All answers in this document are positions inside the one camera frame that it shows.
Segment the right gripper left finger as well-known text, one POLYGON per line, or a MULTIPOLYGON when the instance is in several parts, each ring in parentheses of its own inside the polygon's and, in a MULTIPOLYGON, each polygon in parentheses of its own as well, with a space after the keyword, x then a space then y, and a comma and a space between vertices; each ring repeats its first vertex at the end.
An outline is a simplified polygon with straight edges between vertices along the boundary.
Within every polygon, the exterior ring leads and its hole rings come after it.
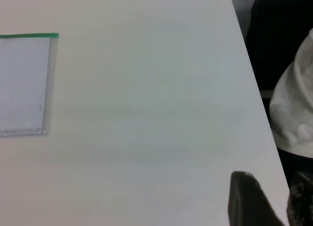
POLYGON ((231 226, 282 226, 259 182, 248 172, 230 178, 228 217, 231 226))

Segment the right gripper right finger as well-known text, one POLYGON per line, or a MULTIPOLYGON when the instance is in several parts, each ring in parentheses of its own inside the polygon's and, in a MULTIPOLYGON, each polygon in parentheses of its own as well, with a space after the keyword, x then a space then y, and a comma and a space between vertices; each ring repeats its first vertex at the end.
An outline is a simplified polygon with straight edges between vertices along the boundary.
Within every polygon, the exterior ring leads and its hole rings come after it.
POLYGON ((290 226, 313 225, 313 175, 296 172, 291 180, 287 206, 290 226))

